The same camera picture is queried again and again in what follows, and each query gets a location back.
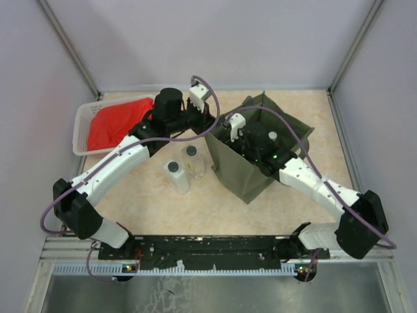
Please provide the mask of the amber bottle white cap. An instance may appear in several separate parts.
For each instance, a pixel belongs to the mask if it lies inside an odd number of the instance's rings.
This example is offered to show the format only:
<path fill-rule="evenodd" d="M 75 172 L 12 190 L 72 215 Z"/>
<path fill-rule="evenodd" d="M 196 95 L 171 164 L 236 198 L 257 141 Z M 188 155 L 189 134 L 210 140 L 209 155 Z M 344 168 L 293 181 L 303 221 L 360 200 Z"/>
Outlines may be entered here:
<path fill-rule="evenodd" d="M 275 141 L 277 139 L 278 135 L 274 131 L 271 131 L 271 132 L 268 133 L 268 137 L 269 137 L 270 140 Z"/>

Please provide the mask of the green canvas bag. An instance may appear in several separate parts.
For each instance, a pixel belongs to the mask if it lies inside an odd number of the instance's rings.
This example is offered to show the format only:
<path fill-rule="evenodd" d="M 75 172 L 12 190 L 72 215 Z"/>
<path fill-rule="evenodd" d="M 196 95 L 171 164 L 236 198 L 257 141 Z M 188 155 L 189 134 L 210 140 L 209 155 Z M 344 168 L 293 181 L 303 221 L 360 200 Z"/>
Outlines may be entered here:
<path fill-rule="evenodd" d="M 225 117 L 240 113 L 255 135 L 260 161 L 249 162 L 227 144 L 230 131 L 225 128 Z M 268 133 L 278 137 L 272 141 Z M 219 123 L 205 137 L 213 161 L 212 169 L 219 182 L 245 203 L 253 201 L 273 181 L 279 179 L 279 170 L 292 157 L 305 158 L 309 151 L 309 135 L 313 127 L 285 113 L 265 93 L 251 97 L 231 111 L 220 116 Z"/>

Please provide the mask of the clear bottle black cap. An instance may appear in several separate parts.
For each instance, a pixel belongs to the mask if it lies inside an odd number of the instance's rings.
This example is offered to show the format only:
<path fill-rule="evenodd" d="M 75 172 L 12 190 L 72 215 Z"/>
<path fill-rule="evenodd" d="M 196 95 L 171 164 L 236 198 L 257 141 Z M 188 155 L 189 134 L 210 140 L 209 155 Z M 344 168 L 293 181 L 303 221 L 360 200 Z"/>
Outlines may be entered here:
<path fill-rule="evenodd" d="M 194 145 L 187 145 L 182 149 L 184 167 L 196 180 L 201 179 L 205 174 L 205 163 L 203 155 Z"/>

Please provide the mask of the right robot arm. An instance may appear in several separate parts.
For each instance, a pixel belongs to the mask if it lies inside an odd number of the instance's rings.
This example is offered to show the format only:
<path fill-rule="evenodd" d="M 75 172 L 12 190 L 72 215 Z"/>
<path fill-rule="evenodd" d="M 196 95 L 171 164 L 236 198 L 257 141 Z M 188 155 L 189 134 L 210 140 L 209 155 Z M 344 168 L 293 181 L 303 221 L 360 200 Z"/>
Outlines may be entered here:
<path fill-rule="evenodd" d="M 241 114 L 229 121 L 227 145 L 260 172 L 297 189 L 334 218 L 331 223 L 306 224 L 291 241 L 292 253 L 306 258 L 313 250 L 341 249 L 361 260 L 379 242 L 376 231 L 386 234 L 387 221 L 381 199 L 368 190 L 361 194 L 325 177 L 319 177 L 299 156 L 279 145 L 278 135 L 258 121 L 247 122 Z"/>

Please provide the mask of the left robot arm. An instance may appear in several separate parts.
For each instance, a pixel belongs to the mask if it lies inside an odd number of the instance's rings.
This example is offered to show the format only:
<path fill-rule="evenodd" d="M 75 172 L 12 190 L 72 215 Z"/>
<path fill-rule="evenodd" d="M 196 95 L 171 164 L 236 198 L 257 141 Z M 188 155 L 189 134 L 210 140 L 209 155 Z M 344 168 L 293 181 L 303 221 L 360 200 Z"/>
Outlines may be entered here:
<path fill-rule="evenodd" d="M 112 152 L 73 180 L 60 179 L 54 184 L 54 215 L 79 239 L 100 241 L 119 257 L 131 257 L 136 250 L 132 234 L 101 216 L 95 207 L 131 169 L 174 141 L 173 134 L 191 129 L 200 138 L 210 132 L 220 117 L 210 114 L 206 102 L 209 97 L 216 95 L 202 83 L 190 88 L 187 100 L 183 100 L 178 89 L 162 89 L 154 99 L 153 108 Z"/>

